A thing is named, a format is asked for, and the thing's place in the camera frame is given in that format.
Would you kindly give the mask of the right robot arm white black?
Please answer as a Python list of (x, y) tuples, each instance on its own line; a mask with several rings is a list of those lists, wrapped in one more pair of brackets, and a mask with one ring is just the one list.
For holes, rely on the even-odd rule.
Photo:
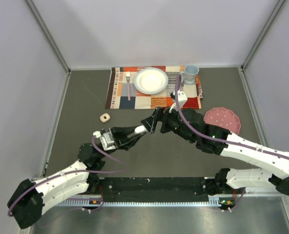
[(219, 126), (206, 124), (203, 115), (193, 109), (180, 111), (156, 108), (141, 121), (148, 132), (161, 122), (161, 133), (173, 132), (204, 153), (234, 158), (254, 166), (254, 169), (221, 169), (216, 174), (216, 187), (222, 193), (232, 188), (275, 188), (289, 195), (289, 152), (278, 151), (244, 139)]

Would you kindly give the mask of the white glossy charging case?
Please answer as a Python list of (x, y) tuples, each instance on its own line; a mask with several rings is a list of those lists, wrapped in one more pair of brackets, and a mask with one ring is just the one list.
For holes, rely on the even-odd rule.
[(134, 129), (134, 134), (136, 134), (136, 135), (146, 133), (146, 132), (147, 132), (147, 129), (143, 125), (138, 126)]

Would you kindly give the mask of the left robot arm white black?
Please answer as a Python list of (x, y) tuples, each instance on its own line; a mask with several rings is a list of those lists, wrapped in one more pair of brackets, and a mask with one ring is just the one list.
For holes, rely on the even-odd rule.
[(102, 174), (104, 157), (118, 163), (111, 156), (116, 150), (129, 150), (147, 133), (144, 126), (113, 127), (95, 131), (91, 143), (79, 148), (78, 160), (55, 174), (38, 180), (22, 181), (7, 203), (8, 216), (13, 217), (21, 229), (35, 224), (42, 215), (68, 198), (94, 193), (99, 187), (98, 174)]

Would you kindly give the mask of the beige case with black oval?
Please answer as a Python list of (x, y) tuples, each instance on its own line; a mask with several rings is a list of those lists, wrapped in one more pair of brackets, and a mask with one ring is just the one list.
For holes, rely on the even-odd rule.
[(102, 123), (106, 123), (110, 120), (110, 115), (108, 113), (104, 113), (100, 116), (100, 121)]

